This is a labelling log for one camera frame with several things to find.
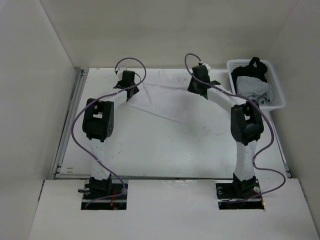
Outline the white tank top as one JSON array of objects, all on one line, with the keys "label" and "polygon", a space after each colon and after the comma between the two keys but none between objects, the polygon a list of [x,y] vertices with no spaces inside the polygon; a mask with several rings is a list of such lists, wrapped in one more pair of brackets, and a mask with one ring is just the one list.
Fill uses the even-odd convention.
[{"label": "white tank top", "polygon": [[190,75],[185,70],[148,69],[139,92],[117,108],[128,107],[177,123],[194,123],[201,119],[230,119],[230,111],[217,103],[187,91]]}]

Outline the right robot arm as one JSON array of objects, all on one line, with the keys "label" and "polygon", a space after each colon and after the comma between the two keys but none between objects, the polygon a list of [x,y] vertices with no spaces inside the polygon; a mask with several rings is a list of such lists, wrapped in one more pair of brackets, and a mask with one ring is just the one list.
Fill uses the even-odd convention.
[{"label": "right robot arm", "polygon": [[256,186],[253,156],[264,131],[261,114],[250,102],[234,97],[217,81],[210,81],[204,64],[192,68],[187,91],[204,97],[230,114],[230,132],[236,142],[236,167],[231,190],[236,197],[245,197]]}]

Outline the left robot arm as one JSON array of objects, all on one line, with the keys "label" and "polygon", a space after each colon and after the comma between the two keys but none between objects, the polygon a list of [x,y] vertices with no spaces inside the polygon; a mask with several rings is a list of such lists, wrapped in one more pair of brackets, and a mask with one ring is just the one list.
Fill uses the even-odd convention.
[{"label": "left robot arm", "polygon": [[84,112],[82,130],[89,140],[91,154],[94,155],[89,190],[95,192],[100,199],[108,199],[112,195],[112,173],[106,169],[108,162],[108,138],[115,128],[115,111],[139,92],[135,84],[136,73],[132,70],[121,70],[119,81],[110,92],[99,100],[89,98],[88,108]]}]

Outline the grey tank top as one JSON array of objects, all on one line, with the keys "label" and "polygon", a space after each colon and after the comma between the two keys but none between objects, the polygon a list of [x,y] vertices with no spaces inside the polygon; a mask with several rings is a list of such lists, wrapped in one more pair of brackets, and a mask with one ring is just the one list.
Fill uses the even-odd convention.
[{"label": "grey tank top", "polygon": [[260,106],[269,106],[273,98],[270,84],[256,77],[239,76],[236,91],[238,95],[255,100]]}]

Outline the black tank top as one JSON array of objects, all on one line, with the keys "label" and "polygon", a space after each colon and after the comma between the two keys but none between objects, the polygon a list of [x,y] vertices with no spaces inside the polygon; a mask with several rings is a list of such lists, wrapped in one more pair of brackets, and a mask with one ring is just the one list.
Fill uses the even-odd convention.
[{"label": "black tank top", "polygon": [[253,57],[248,65],[236,67],[231,72],[232,82],[235,85],[239,77],[253,77],[266,83],[265,73],[267,71],[268,67],[258,57]]}]

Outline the white plastic basket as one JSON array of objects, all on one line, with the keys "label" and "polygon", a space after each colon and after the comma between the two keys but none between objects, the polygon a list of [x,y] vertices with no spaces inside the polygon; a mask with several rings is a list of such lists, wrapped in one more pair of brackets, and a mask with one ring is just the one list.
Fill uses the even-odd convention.
[{"label": "white plastic basket", "polygon": [[[227,63],[226,63],[227,70],[228,70],[228,75],[229,75],[229,80],[230,80],[230,85],[231,85],[231,92],[234,95],[238,95],[238,94],[237,94],[236,84],[233,84],[231,73],[237,67],[244,67],[244,66],[248,65],[250,60],[251,59],[233,59],[233,60],[228,60]],[[275,68],[267,60],[261,60],[260,59],[260,61],[262,63],[264,63],[268,68],[268,70],[267,70],[267,72],[265,73],[264,76],[267,79],[267,83],[271,87],[272,100],[270,101],[270,105],[269,106],[264,106],[264,105],[259,105],[258,104],[259,108],[263,112],[270,112],[270,111],[275,110],[275,109],[281,109],[286,105],[286,101],[285,101],[285,96],[284,96],[284,93],[282,91],[282,88],[281,88],[281,85],[280,85],[280,82],[279,82],[279,78],[278,78],[278,76],[276,74]]]}]

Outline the aluminium table frame rail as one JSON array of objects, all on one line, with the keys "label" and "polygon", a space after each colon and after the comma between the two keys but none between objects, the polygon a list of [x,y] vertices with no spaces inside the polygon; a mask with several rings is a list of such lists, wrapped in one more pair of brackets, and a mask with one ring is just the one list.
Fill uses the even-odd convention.
[{"label": "aluminium table frame rail", "polygon": [[73,123],[74,117],[75,117],[75,107],[74,105],[77,105],[80,99],[80,93],[83,90],[84,83],[86,82],[89,69],[88,68],[81,68],[81,67],[75,67],[75,79],[73,82],[73,88],[70,94],[68,108],[63,124],[62,133],[60,136],[57,152],[55,154],[54,159],[52,160],[51,168],[50,168],[50,174],[48,179],[54,180],[56,178],[56,175],[60,173],[60,168],[62,166],[64,156],[66,153],[66,149],[68,146],[69,138],[71,135],[71,125]]}]

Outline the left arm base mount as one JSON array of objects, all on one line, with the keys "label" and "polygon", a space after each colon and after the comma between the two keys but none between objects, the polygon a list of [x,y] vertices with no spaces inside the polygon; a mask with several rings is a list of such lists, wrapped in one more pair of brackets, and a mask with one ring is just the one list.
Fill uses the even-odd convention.
[{"label": "left arm base mount", "polygon": [[91,177],[78,189],[81,194],[81,210],[120,211],[127,209],[127,195],[122,194],[123,184],[117,180],[96,180]]}]

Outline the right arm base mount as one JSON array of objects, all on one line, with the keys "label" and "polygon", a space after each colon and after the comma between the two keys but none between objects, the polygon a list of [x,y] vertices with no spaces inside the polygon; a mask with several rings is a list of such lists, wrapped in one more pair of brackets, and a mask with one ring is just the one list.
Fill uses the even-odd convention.
[{"label": "right arm base mount", "polygon": [[219,210],[264,210],[259,181],[216,181],[216,196]]}]

